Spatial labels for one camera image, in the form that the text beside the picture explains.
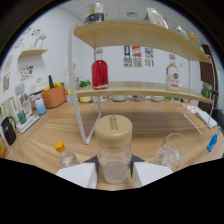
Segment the plastic cup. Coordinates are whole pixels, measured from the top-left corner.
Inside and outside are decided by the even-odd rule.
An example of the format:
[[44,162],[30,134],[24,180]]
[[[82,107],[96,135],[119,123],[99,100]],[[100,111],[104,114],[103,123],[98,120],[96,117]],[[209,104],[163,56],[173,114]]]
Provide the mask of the plastic cup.
[[26,115],[24,113],[24,111],[20,111],[18,114],[17,114],[18,118],[19,118],[19,122],[20,124],[24,124],[26,122]]
[[152,156],[151,163],[176,171],[181,166],[189,145],[190,142],[185,136],[178,133],[169,134],[157,153]]

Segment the glass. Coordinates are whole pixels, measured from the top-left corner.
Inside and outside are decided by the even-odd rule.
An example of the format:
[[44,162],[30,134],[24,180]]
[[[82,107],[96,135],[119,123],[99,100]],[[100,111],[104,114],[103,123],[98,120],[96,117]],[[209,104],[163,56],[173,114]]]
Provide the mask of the glass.
[[189,150],[190,142],[178,133],[168,135],[160,149],[151,158],[151,163],[167,166],[173,172],[181,166],[184,155]]
[[19,122],[20,124],[24,124],[26,122],[26,115],[24,113],[24,111],[20,111],[18,114],[17,114],[18,118],[19,118]]
[[96,50],[96,61],[92,64],[92,85],[94,89],[108,88],[108,66],[102,60],[102,49]]

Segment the shelf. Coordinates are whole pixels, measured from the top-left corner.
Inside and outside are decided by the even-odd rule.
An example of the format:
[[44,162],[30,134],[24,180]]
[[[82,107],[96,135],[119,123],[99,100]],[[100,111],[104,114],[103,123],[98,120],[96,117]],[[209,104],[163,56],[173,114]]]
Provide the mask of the shelf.
[[198,100],[212,104],[212,100],[206,99],[194,90],[179,87],[178,92],[165,89],[165,84],[153,82],[110,82],[108,89],[94,90],[92,85],[76,90],[77,97],[80,96],[105,96],[105,95],[145,95],[145,96],[168,96],[184,99]]
[[41,55],[41,54],[45,53],[46,51],[48,51],[48,49],[28,49],[28,50],[23,50],[20,53],[19,58],[32,56],[32,55]]
[[132,20],[96,22],[77,26],[73,34],[93,48],[120,45],[152,47],[190,61],[211,63],[190,40],[172,30],[148,22]]

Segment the blue object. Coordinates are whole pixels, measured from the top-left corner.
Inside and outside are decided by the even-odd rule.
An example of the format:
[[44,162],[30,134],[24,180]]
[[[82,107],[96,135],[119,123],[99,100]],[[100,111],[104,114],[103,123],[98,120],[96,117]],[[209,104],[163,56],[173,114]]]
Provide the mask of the blue object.
[[130,46],[124,46],[124,55],[130,57]]
[[174,100],[176,100],[176,101],[180,101],[181,99],[180,99],[180,98],[175,98],[175,97],[174,97]]
[[37,108],[38,115],[42,115],[46,113],[46,107],[45,107],[43,99],[36,100],[35,105]]
[[209,142],[209,144],[208,144],[208,146],[207,146],[207,150],[208,150],[209,152],[211,152],[212,149],[213,149],[213,147],[215,146],[215,144],[216,144],[216,142],[217,142],[217,138],[218,138],[218,135],[217,135],[217,134],[213,135],[211,141]]

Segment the ceiling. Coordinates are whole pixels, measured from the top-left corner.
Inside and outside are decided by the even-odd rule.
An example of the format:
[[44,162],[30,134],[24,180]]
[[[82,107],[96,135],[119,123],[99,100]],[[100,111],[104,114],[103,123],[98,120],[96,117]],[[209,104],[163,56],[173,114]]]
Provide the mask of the ceiling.
[[[104,20],[138,20],[148,21],[147,7],[154,8],[163,16],[170,30],[175,31],[175,23],[179,23],[181,28],[195,33],[202,44],[210,45],[206,37],[184,16],[166,5],[153,0],[100,0],[104,6]],[[58,6],[61,9],[75,15],[83,23],[85,14],[90,4],[96,3],[96,0],[72,0]],[[137,13],[136,17],[128,17],[128,12]]]

